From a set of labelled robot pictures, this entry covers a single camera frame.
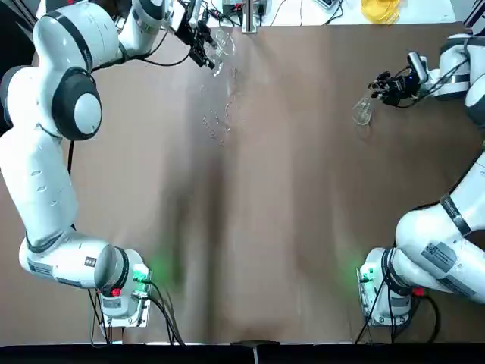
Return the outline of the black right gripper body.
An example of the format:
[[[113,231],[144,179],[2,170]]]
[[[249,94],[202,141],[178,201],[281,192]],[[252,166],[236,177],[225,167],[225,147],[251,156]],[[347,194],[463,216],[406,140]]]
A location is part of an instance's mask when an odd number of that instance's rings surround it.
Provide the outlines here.
[[[407,74],[393,78],[393,98],[397,101],[416,99],[420,92],[420,80],[418,76]]]

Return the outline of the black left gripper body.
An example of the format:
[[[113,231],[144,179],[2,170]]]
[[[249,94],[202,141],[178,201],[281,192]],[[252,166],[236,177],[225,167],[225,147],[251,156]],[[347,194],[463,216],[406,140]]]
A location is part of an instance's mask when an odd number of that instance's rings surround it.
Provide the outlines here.
[[[196,25],[191,27],[189,19],[190,16],[188,15],[188,11],[185,11],[180,25],[175,32],[175,36],[186,46],[189,46],[194,52],[201,52],[203,50],[205,23],[203,20],[197,20]]]

